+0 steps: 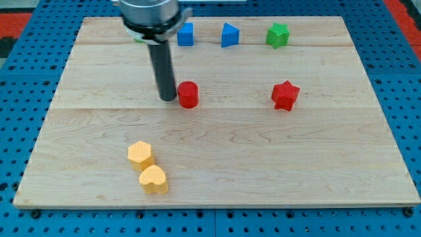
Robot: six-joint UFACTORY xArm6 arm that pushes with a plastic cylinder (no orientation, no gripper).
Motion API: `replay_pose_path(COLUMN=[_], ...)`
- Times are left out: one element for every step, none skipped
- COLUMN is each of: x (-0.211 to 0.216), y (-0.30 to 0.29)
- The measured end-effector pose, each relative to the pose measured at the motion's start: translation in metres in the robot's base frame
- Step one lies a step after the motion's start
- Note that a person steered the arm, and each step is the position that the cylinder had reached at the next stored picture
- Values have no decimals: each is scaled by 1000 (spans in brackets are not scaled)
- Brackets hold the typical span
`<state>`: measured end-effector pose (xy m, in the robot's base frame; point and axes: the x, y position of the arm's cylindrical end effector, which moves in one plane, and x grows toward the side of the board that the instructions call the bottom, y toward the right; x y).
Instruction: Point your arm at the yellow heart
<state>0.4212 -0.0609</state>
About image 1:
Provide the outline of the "green block behind arm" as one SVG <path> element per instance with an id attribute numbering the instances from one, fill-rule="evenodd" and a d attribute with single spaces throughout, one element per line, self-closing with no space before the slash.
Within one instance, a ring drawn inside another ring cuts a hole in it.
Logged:
<path id="1" fill-rule="evenodd" d="M 136 39 L 136 38 L 134 38 L 134 41 L 135 41 L 135 42 L 137 42 L 137 43 L 144 43 L 144 41 L 143 41 L 143 40 L 141 40 L 141 39 Z"/>

